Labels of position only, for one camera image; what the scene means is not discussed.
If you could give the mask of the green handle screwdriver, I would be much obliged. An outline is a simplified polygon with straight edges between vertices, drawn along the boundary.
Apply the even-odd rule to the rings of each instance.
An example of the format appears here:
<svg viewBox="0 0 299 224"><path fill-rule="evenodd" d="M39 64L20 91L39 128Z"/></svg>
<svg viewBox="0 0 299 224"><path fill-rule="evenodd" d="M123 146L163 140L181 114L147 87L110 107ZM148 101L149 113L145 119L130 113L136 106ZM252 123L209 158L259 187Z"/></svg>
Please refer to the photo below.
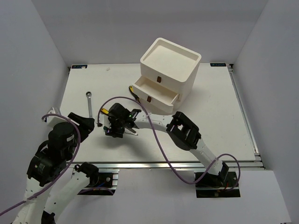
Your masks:
<svg viewBox="0 0 299 224"><path fill-rule="evenodd" d="M105 131L105 133L108 133L108 132L111 132L111 128L108 128L106 126L103 127L103 130ZM130 135L135 135L135 136L138 136L138 133L136 131L134 131L133 129L132 130L129 130L127 128L124 128L124 131L122 134L130 134Z"/></svg>

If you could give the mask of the silver ratchet wrench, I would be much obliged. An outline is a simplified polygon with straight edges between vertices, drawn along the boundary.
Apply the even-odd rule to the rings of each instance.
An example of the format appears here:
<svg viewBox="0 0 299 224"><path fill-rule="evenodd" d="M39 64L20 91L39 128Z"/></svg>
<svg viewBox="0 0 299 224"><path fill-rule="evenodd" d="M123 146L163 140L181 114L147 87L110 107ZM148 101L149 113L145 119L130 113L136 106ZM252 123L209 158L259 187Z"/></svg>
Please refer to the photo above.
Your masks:
<svg viewBox="0 0 299 224"><path fill-rule="evenodd" d="M85 95L87 97L89 117L92 118L93 117L92 101L91 101L92 93L90 91L87 91Z"/></svg>

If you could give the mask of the white drawer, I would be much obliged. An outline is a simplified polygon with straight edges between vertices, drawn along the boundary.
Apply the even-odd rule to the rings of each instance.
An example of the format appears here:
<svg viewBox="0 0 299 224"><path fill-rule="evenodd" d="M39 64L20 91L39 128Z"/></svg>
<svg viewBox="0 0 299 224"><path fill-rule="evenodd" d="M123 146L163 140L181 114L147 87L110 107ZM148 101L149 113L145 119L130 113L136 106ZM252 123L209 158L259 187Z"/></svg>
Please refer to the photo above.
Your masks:
<svg viewBox="0 0 299 224"><path fill-rule="evenodd" d="M141 76L132 84L134 93L158 109L172 113L179 94Z"/></svg>

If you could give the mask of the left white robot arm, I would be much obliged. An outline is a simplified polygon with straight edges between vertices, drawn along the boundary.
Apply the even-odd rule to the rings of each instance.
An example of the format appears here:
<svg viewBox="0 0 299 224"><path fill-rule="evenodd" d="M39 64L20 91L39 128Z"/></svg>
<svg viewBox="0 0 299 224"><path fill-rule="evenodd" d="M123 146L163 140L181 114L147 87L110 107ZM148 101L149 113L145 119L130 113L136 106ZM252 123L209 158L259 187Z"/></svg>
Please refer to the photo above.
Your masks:
<svg viewBox="0 0 299 224"><path fill-rule="evenodd" d="M51 201L51 189L73 162L80 144L94 130L94 118L84 118L74 113L67 117L46 114L43 120L52 117L52 130L31 159L27 170L24 199L17 204L21 209L15 224L54 224L70 201L87 186L95 186L99 169L88 162L75 166L74 177Z"/></svg>

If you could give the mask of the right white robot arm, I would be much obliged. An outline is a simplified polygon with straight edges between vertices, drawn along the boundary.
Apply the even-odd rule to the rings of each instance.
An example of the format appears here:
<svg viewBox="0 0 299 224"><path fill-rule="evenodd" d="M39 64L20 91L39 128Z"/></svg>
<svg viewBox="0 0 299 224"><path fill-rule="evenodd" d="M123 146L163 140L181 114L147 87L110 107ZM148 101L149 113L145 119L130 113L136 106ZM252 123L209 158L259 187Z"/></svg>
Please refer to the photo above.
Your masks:
<svg viewBox="0 0 299 224"><path fill-rule="evenodd" d="M106 136L122 138L126 131L136 134L135 129L154 129L167 133L174 144L192 153L207 170L207 179L216 186L228 180L228 166L219 160L204 143L198 126L184 113L157 115L140 109L129 111L115 103L104 116L103 130Z"/></svg>

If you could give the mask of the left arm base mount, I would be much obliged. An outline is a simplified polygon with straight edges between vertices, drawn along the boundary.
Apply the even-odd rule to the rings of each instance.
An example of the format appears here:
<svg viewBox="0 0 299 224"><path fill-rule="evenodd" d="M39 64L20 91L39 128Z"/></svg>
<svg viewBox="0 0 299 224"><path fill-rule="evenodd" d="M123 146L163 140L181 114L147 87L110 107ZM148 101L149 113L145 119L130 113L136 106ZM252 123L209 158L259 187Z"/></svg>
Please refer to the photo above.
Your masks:
<svg viewBox="0 0 299 224"><path fill-rule="evenodd" d="M119 170L112 170L112 169L100 169L97 182L91 185L87 185L83 188L78 195L84 196L112 196L113 193L116 191L117 184L118 184L118 176Z"/></svg>

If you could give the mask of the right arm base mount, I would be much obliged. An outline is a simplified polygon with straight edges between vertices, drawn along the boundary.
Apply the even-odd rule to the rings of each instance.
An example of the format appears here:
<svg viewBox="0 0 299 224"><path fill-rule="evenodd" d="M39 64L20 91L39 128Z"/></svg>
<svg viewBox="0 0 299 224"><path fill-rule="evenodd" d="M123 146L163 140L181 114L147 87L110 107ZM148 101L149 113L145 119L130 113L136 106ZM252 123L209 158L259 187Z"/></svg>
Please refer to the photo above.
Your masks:
<svg viewBox="0 0 299 224"><path fill-rule="evenodd" d="M224 183L206 174L195 184L197 198L239 198L241 197L236 172L229 172Z"/></svg>

